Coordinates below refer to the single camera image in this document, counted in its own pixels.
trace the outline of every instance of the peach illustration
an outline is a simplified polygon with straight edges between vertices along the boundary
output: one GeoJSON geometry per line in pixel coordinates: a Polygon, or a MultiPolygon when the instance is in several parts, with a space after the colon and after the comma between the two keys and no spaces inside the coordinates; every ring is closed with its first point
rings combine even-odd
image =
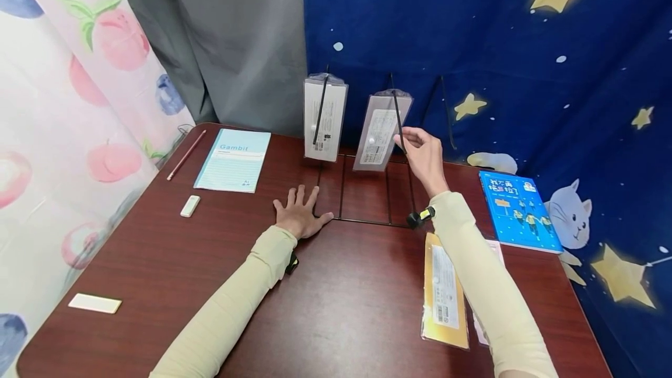
{"type": "Polygon", "coordinates": [[[17,200],[32,178],[30,162],[17,152],[0,152],[0,209],[17,200]]]}
{"type": "Polygon", "coordinates": [[[93,50],[102,50],[115,68],[132,71],[147,60],[149,42],[135,16],[116,8],[97,16],[93,27],[93,50]]]}
{"type": "Polygon", "coordinates": [[[140,170],[142,156],[130,145],[108,143],[89,151],[87,165],[94,180],[114,183],[140,170]]]}
{"type": "Polygon", "coordinates": [[[97,223],[88,222],[68,232],[61,243],[63,261],[77,270],[87,267],[104,238],[103,229],[97,223]]]}
{"type": "Polygon", "coordinates": [[[96,107],[105,107],[110,104],[75,55],[72,55],[70,60],[70,83],[77,95],[87,103],[96,107]]]}

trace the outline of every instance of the left hand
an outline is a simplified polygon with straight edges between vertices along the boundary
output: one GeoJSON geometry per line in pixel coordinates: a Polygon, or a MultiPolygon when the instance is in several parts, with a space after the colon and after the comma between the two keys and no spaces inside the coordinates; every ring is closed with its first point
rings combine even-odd
{"type": "Polygon", "coordinates": [[[297,240],[308,238],[318,233],[324,225],[334,218],[334,214],[325,213],[319,218],[313,216],[313,207],[317,201],[317,195],[320,188],[315,186],[310,193],[308,201],[304,204],[303,200],[306,193],[306,187],[301,184],[296,188],[291,188],[287,196],[287,207],[283,207],[280,200],[273,200],[273,206],[278,212],[275,218],[275,226],[286,229],[297,240]]]}

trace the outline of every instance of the arm sleeve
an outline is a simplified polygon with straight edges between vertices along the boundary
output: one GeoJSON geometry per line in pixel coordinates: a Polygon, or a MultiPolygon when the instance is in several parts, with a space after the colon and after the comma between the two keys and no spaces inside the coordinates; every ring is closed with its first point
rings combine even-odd
{"type": "Polygon", "coordinates": [[[168,347],[150,378],[212,378],[266,293],[282,279],[296,238],[271,226],[247,260],[191,318],[168,347]]]}
{"type": "Polygon", "coordinates": [[[483,239],[464,197],[447,191],[429,204],[435,210],[435,233],[454,264],[464,294],[490,343],[495,377],[504,371],[526,372],[538,378],[557,377],[523,295],[483,239]]]}

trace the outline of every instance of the wooden table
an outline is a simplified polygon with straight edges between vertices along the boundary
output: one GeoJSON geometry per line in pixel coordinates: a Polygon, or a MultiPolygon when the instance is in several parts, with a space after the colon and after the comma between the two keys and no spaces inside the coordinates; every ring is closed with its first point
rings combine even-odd
{"type": "MultiPolygon", "coordinates": [[[[274,223],[271,201],[298,184],[319,183],[317,212],[360,221],[403,224],[413,205],[427,205],[406,164],[390,163],[387,175],[366,174],[351,170],[352,157],[340,157],[320,169],[303,158],[302,140],[278,135],[271,137],[255,194],[195,191],[220,127],[199,125],[186,137],[23,351],[22,378],[146,377],[274,223]],[[192,218],[181,218],[192,194],[202,200],[192,218]],[[115,315],[68,308],[78,292],[123,303],[115,315]]],[[[478,169],[444,166],[451,188],[492,234],[478,169]]],[[[219,376],[492,377],[489,349],[478,344],[470,312],[469,351],[420,338],[423,240],[423,233],[403,227],[334,220],[302,241],[300,266],[266,296],[219,376]]],[[[610,377],[557,255],[509,246],[503,253],[560,376],[610,377]]]]}

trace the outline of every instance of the fabric backdrop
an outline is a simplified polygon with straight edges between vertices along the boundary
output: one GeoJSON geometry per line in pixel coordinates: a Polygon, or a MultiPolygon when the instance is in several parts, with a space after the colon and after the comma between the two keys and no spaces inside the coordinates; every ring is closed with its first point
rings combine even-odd
{"type": "Polygon", "coordinates": [[[302,0],[129,0],[194,118],[298,136],[302,0]]]}
{"type": "Polygon", "coordinates": [[[193,124],[125,0],[0,0],[0,377],[193,124]]]}
{"type": "Polygon", "coordinates": [[[671,0],[304,2],[309,72],[349,83],[344,142],[393,72],[446,160],[535,178],[614,376],[669,376],[671,0]]]}

